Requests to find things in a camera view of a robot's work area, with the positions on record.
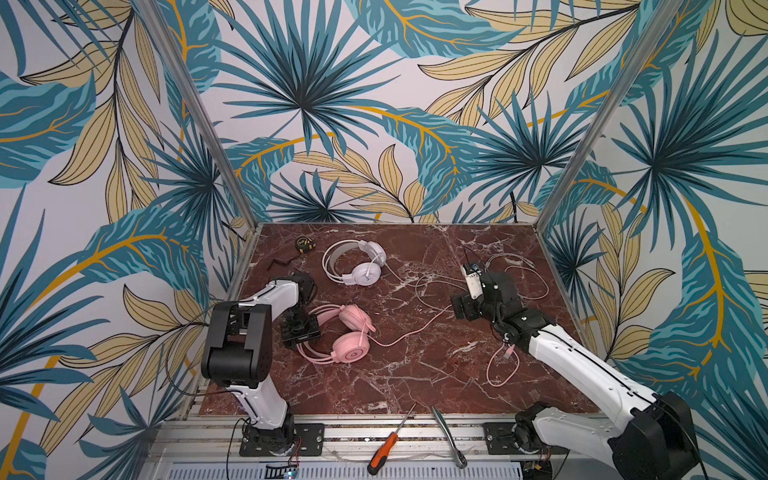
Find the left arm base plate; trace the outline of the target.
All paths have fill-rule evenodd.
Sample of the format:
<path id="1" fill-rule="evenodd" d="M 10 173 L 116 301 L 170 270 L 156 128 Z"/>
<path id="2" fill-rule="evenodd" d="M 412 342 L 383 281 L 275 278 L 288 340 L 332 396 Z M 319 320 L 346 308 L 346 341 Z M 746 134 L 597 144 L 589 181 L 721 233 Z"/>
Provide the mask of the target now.
<path id="1" fill-rule="evenodd" d="M 303 457 L 322 455 L 325 425 L 322 423 L 286 423 L 283 427 L 267 430 L 255 426 L 244 428 L 239 447 L 242 457 Z"/>

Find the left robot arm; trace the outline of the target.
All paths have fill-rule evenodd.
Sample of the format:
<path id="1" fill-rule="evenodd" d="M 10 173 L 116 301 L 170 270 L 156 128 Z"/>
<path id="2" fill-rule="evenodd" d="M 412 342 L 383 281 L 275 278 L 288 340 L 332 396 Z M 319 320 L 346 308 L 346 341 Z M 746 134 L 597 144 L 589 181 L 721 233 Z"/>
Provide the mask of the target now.
<path id="1" fill-rule="evenodd" d="M 322 454 L 324 425 L 296 423 L 270 376 L 275 320 L 289 349 L 320 336 L 319 320 L 307 310 L 316 290 L 309 275 L 295 273 L 270 280 L 246 299 L 224 301 L 213 308 L 201 371 L 204 378 L 234 395 L 247 414 L 239 447 L 242 457 Z"/>

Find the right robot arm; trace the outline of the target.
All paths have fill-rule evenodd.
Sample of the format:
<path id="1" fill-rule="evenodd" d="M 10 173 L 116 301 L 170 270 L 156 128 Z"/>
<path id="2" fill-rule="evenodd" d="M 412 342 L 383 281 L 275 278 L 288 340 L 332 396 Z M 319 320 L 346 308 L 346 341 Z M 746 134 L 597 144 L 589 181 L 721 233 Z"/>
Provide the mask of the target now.
<path id="1" fill-rule="evenodd" d="M 540 310 L 522 304 L 514 280 L 477 263 L 461 268 L 467 290 L 452 297 L 457 318 L 485 319 L 512 358 L 527 354 L 554 369 L 603 414 L 590 419 L 539 401 L 516 414 L 510 441 L 519 451 L 577 452 L 624 479 L 681 479 L 703 460 L 690 407 L 620 373 Z"/>

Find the pink cat-ear headphones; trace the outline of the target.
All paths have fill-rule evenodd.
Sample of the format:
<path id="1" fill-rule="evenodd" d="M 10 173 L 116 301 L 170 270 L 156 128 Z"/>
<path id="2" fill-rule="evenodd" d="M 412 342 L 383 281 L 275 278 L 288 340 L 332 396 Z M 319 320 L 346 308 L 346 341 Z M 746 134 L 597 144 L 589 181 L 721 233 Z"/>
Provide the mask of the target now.
<path id="1" fill-rule="evenodd" d="M 316 365 L 350 364 L 361 360 L 370 350 L 369 333 L 375 332 L 370 316 L 355 304 L 324 304 L 309 311 L 318 320 L 320 327 L 338 319 L 348 332 L 338 337 L 327 354 L 320 353 L 307 343 L 299 344 L 299 354 Z"/>

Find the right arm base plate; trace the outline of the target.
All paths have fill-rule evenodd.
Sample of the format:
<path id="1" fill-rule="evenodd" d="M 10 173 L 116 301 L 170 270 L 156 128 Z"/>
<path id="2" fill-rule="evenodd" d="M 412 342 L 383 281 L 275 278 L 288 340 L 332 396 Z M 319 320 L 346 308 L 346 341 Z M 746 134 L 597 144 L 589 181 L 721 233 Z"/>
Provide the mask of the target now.
<path id="1" fill-rule="evenodd" d="M 562 447 L 544 443 L 532 426 L 516 422 L 487 422 L 482 424 L 484 441 L 490 455 L 565 454 Z"/>

